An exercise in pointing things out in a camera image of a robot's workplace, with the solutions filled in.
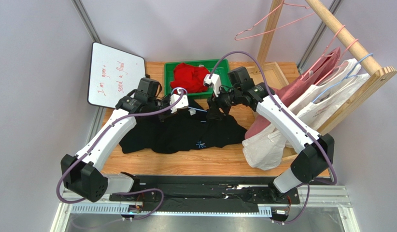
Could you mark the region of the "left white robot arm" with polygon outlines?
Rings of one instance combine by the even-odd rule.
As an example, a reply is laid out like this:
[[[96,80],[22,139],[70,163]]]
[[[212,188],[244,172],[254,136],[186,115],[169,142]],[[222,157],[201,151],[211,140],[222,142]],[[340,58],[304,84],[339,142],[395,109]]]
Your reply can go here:
[[[107,122],[95,137],[75,155],[66,154],[61,162],[62,176],[56,186],[56,195],[63,203],[84,200],[99,201],[105,194],[132,195],[135,177],[128,173],[106,174],[101,170],[113,149],[137,124],[136,119],[155,116],[188,106],[188,92],[177,87],[167,103],[157,99],[161,84],[144,77],[139,87],[118,100]]]

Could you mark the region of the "blue wire hanger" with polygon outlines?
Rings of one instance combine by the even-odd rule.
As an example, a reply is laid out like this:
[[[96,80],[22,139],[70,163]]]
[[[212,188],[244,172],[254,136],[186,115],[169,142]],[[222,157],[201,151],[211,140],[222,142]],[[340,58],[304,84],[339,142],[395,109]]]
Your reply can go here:
[[[207,114],[208,114],[208,112],[206,110],[198,109],[198,108],[194,108],[194,107],[189,107],[188,111],[190,113],[190,118],[192,120],[196,120],[196,121],[199,121],[201,123],[207,122]]]

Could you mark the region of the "black t shirt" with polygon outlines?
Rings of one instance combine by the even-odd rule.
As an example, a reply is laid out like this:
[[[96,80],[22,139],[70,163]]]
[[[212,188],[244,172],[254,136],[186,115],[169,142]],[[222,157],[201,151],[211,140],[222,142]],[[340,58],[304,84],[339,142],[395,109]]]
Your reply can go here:
[[[188,102],[190,107],[205,110],[194,99]],[[163,121],[158,116],[138,117],[136,121],[136,126],[119,142],[125,154],[147,148],[162,154],[222,148],[240,144],[247,132],[231,115],[201,123],[190,118],[188,109],[180,110]]]

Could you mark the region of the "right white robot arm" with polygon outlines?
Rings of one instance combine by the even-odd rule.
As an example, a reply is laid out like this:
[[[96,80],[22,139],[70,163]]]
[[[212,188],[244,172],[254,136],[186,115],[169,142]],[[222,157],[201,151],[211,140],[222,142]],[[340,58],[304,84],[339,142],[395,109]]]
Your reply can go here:
[[[320,135],[307,126],[268,85],[254,84],[245,67],[230,71],[228,77],[232,87],[225,90],[218,75],[205,76],[203,84],[213,89],[213,95],[207,100],[209,115],[221,119],[232,106],[248,106],[267,119],[298,153],[290,168],[270,182],[272,193],[283,195],[299,185],[308,184],[332,165],[335,141],[331,135]]]

